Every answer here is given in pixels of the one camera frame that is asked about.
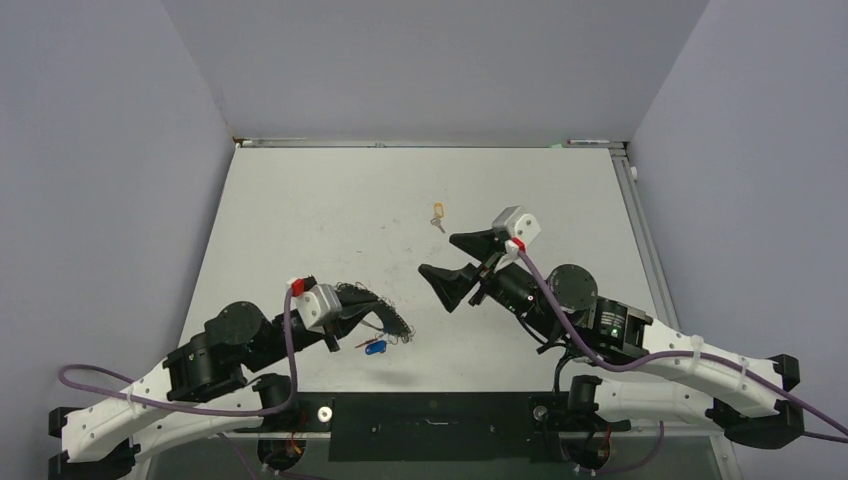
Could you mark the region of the large metal keyring organizer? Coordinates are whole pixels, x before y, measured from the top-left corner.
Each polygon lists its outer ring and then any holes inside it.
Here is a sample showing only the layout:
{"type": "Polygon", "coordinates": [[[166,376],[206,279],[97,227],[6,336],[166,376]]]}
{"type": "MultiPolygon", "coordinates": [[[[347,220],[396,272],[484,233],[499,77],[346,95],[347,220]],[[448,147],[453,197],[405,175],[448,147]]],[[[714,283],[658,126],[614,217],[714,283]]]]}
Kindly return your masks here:
{"type": "Polygon", "coordinates": [[[385,334],[390,339],[399,340],[404,344],[409,343],[413,339],[415,334],[414,328],[403,319],[389,300],[359,283],[338,283],[333,288],[336,290],[338,298],[342,294],[364,294],[377,297],[378,302],[374,306],[373,311],[366,315],[355,328],[359,325],[366,325],[369,328],[373,327],[378,333],[385,334]]]}

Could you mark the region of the silver key with blue tag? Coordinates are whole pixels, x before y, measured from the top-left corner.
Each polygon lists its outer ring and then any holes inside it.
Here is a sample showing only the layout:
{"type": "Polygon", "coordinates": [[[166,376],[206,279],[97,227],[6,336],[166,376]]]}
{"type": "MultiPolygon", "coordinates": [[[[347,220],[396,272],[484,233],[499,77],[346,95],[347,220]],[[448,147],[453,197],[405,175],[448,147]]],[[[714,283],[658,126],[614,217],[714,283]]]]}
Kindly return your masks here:
{"type": "Polygon", "coordinates": [[[362,343],[359,343],[359,344],[358,344],[358,345],[356,345],[354,348],[357,348],[357,349],[359,349],[359,348],[364,348],[364,347],[369,346],[369,345],[371,345],[371,344],[374,344],[374,343],[381,343],[381,342],[382,342],[382,343],[385,343],[385,340],[383,340],[383,339],[378,339],[378,338],[372,338],[372,339],[368,339],[368,340],[366,340],[366,341],[364,341],[364,342],[362,342],[362,343]]]}

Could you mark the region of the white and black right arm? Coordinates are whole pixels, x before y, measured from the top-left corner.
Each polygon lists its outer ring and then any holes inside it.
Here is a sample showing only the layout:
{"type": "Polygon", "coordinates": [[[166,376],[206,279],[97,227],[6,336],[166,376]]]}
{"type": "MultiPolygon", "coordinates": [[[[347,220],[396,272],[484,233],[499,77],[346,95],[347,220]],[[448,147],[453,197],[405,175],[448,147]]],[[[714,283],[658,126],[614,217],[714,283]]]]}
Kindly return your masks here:
{"type": "Polygon", "coordinates": [[[757,359],[711,346],[601,296],[595,278],[576,264],[538,276],[518,264],[520,240],[503,242],[491,230],[454,234],[450,242],[472,262],[456,270],[418,269],[446,310],[491,299],[540,336],[544,349],[562,346],[567,360],[592,367],[532,403],[543,414],[539,427],[563,432],[679,422],[764,450],[803,434],[803,410],[788,397],[800,380],[794,357],[757,359]]]}

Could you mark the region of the blue plastic key tag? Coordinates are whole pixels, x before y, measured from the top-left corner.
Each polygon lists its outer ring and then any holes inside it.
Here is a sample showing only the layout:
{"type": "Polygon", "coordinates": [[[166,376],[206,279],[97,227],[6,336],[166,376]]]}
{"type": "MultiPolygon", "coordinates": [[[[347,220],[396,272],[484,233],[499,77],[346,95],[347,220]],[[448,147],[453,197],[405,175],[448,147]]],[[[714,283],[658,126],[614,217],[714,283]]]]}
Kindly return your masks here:
{"type": "Polygon", "coordinates": [[[371,344],[369,346],[366,346],[364,348],[364,351],[365,351],[366,355],[383,354],[383,353],[386,352],[387,346],[388,346],[388,343],[386,341],[385,341],[385,343],[382,343],[382,342],[381,343],[374,343],[374,344],[371,344]]]}

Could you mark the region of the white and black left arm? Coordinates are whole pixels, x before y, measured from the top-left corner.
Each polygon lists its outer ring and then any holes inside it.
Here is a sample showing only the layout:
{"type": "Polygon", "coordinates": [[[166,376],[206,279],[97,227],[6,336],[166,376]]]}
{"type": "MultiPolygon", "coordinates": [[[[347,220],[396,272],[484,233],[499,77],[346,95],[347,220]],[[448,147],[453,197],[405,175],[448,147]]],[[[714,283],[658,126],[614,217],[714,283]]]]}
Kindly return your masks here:
{"type": "Polygon", "coordinates": [[[97,387],[102,401],[52,410],[49,433],[61,450],[49,460],[49,478],[137,479],[152,457],[207,436],[325,426],[325,406],[298,399],[296,372],[268,367],[283,360],[294,367],[296,353],[319,343],[337,351],[370,314],[383,334],[409,332],[389,303],[353,284],[287,293],[283,307],[268,319],[249,301],[233,302],[122,390],[97,387]]]}

